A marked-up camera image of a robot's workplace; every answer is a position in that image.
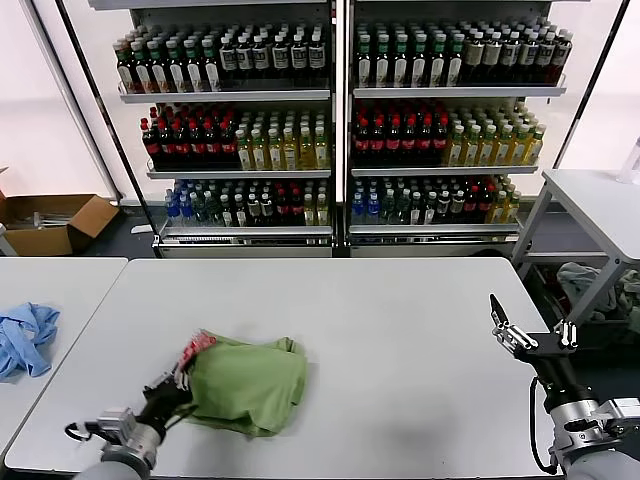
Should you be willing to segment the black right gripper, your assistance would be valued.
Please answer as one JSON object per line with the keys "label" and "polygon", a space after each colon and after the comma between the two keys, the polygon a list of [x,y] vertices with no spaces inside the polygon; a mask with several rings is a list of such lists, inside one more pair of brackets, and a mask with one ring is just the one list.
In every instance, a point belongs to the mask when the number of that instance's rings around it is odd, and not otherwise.
{"label": "black right gripper", "polygon": [[544,407],[557,408],[587,400],[588,388],[578,383],[569,358],[578,346],[576,324],[561,320],[554,326],[554,332],[527,334],[509,321],[494,294],[489,299],[494,322],[492,334],[507,351],[517,351],[519,361],[533,367],[545,391]]}

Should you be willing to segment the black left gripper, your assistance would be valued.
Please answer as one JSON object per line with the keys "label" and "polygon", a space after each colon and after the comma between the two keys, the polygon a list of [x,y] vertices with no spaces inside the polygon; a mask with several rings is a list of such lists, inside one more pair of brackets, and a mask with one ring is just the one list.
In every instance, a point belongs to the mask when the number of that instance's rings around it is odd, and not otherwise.
{"label": "black left gripper", "polygon": [[185,372],[163,372],[144,386],[145,406],[140,412],[140,423],[153,428],[165,428],[175,411],[192,401],[189,375]]}

